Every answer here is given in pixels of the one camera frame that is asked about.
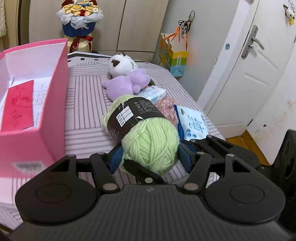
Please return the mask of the green yarn ball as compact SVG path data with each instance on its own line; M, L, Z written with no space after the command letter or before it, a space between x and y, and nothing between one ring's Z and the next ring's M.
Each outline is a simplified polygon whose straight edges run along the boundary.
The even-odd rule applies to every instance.
M163 175L177 164L176 127L148 99L124 95L114 100L102 118L115 143L122 146L121 161L134 161Z

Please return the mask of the blue white wipes pack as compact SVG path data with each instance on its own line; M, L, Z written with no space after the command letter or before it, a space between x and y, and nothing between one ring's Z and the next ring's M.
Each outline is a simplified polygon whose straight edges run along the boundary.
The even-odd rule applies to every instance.
M180 105L174 105L178 118L177 130L181 140L201 140L208 136L209 129L202 112Z

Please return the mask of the purple plush toy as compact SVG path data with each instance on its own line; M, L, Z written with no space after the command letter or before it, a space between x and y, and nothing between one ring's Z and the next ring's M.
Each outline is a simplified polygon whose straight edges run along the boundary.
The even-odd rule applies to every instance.
M145 69L137 69L128 73L126 76L114 77L102 83L102 87L106 89L107 97L111 101L124 95L137 95L142 89L150 83L150 77Z

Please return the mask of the pink floral scrunchie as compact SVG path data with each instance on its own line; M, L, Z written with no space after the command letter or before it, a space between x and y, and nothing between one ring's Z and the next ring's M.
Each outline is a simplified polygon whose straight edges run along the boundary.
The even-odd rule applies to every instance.
M155 103L158 110L176 127L179 120L175 111L175 105L180 105L180 102L169 96L166 96Z

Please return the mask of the white tissue pack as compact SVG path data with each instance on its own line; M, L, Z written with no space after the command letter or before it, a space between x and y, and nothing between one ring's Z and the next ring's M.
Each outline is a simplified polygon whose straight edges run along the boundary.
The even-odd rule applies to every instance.
M166 96L166 90L152 85L141 90L137 94L137 96L144 97L150 100L152 103L156 103L157 101L163 99Z

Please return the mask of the white panda plush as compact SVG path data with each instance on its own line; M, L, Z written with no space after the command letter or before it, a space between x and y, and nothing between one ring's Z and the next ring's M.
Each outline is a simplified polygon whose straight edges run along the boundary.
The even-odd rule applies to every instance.
M138 69L138 65L127 54L121 52L112 56L108 62L108 70L111 78L126 76Z

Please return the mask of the pink storage box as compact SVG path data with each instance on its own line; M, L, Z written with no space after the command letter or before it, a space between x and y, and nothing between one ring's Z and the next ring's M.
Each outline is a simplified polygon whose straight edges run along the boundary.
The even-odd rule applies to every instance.
M31 177L65 155L67 40L1 52L1 176Z

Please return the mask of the colourful paper gift bag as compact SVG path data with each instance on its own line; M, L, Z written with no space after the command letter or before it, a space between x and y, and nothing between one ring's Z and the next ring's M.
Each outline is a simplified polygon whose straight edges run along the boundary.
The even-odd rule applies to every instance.
M188 41L179 34L160 33L159 36L159 58L174 77L182 77L189 57L187 51Z

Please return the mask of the white door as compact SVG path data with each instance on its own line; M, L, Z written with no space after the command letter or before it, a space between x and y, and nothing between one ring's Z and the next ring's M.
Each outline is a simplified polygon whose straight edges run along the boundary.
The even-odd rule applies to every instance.
M223 48L198 104L225 138L241 135L255 119L274 90L295 43L295 21L289 24L287 5L295 1L240 1ZM255 42L246 59L241 58L253 25Z

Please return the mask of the beige wardrobe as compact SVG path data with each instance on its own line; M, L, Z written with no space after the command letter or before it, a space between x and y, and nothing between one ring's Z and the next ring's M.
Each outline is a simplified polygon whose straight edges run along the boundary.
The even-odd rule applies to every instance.
M68 39L69 51L149 62L167 1L1 1L1 49Z

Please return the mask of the flower bouquet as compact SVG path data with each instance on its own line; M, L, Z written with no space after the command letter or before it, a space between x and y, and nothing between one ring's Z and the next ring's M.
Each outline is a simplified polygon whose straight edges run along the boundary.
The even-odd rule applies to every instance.
M63 1L56 15L68 39L68 52L92 52L92 32L103 19L97 1Z

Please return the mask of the small plush door hanger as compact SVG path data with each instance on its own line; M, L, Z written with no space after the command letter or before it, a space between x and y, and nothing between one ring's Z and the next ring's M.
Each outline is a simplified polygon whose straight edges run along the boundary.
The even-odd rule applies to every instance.
M288 17L289 24L293 25L295 21L295 12L285 4L283 7L285 8L285 15Z

